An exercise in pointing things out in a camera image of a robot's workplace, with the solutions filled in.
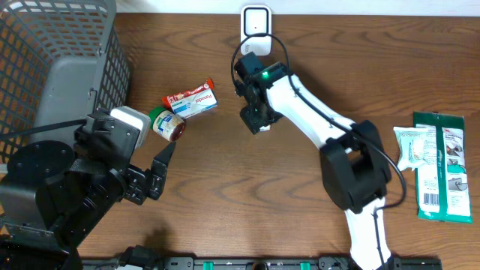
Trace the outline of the green lid glass jar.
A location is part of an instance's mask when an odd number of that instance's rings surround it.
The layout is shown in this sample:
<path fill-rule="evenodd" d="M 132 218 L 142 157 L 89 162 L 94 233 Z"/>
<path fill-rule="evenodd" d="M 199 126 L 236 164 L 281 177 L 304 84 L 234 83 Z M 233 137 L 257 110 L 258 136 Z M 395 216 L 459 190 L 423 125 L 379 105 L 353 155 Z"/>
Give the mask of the green lid glass jar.
<path fill-rule="evenodd" d="M 151 119 L 151 129 L 170 142 L 176 141 L 185 130 L 185 122 L 162 106 L 154 108 L 148 116 Z"/>

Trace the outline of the white Panadol medicine box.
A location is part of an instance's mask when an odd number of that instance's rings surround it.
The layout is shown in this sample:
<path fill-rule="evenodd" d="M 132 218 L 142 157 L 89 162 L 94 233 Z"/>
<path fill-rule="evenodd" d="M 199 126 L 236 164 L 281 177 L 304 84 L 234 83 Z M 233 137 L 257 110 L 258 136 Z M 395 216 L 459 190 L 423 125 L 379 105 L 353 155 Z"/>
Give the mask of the white Panadol medicine box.
<path fill-rule="evenodd" d="M 172 105 L 174 114 L 182 119 L 190 118 L 216 107 L 217 99 L 211 89 L 185 97 Z"/>

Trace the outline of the red snack stick sachet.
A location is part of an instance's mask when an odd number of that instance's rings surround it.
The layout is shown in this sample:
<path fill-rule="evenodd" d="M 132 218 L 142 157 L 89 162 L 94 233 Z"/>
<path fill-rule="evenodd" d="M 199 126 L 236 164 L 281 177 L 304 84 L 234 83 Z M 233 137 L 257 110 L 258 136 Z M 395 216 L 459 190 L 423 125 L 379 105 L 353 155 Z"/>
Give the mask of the red snack stick sachet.
<path fill-rule="evenodd" d="M 203 92 L 205 90 L 213 89 L 214 86 L 215 86 L 215 84 L 214 84 L 213 80 L 211 78 L 208 78 L 202 85 L 200 85 L 200 86 L 198 86 L 198 87 L 196 87 L 192 90 L 181 91 L 181 92 L 176 93 L 176 94 L 170 94 L 170 95 L 164 96 L 162 98 L 163 105 L 166 108 L 170 108 L 171 105 L 174 102 L 180 101 L 183 98 L 189 97 L 191 95 L 198 94 L 198 93 Z"/>

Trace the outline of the teal white tissue pack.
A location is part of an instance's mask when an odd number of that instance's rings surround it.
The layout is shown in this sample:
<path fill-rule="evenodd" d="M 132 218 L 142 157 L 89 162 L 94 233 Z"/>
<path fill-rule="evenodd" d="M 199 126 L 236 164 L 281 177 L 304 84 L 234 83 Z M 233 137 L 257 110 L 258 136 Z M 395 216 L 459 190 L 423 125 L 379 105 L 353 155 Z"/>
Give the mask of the teal white tissue pack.
<path fill-rule="evenodd" d="M 397 167 L 400 171 L 418 169 L 427 163 L 425 160 L 426 127 L 393 127 L 400 154 Z"/>

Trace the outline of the green white wipes packet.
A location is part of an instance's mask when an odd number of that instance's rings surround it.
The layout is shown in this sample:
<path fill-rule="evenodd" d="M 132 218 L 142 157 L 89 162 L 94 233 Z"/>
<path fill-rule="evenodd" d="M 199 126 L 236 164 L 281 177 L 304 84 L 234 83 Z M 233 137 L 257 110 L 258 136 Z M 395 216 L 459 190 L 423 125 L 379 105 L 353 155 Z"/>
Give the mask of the green white wipes packet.
<path fill-rule="evenodd" d="M 414 112 L 416 128 L 427 129 L 426 164 L 415 170 L 418 217 L 431 221 L 471 224 L 465 161 L 464 117 Z"/>

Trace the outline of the orange small carton box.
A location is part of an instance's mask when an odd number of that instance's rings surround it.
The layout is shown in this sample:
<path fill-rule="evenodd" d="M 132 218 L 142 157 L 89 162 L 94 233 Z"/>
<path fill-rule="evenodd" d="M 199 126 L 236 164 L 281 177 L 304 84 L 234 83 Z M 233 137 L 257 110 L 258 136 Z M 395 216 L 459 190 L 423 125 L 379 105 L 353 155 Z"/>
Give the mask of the orange small carton box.
<path fill-rule="evenodd" d="M 264 132 L 264 131 L 270 131 L 271 129 L 271 125 L 267 125 L 267 126 L 262 126 L 259 128 L 259 131 L 260 132 Z"/>

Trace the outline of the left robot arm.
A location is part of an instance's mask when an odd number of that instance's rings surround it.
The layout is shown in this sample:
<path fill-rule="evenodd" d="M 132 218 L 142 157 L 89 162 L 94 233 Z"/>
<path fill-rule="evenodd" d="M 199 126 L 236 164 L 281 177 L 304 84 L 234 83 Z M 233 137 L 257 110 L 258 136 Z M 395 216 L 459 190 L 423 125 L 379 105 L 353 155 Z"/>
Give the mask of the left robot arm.
<path fill-rule="evenodd" d="M 82 269 L 77 248 L 114 204 L 158 200 L 176 144 L 146 170 L 131 164 L 140 129 L 106 112 L 35 127 L 76 126 L 74 145 L 30 143 L 7 162 L 1 180 L 2 269 Z"/>

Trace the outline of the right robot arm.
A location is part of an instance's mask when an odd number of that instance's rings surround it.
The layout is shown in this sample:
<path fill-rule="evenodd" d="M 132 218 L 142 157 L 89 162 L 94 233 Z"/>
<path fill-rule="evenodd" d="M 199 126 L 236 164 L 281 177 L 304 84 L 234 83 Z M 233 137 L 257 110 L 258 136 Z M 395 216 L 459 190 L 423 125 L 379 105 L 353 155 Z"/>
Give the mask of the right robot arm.
<path fill-rule="evenodd" d="M 325 191 L 346 215 L 355 266 L 393 269 L 383 214 L 389 208 L 386 185 L 395 162 L 384 152 L 375 125 L 337 114 L 311 94 L 287 64 L 267 67 L 249 52 L 232 58 L 231 75 L 236 94 L 247 102 L 240 116 L 252 134 L 285 117 L 318 148 Z"/>

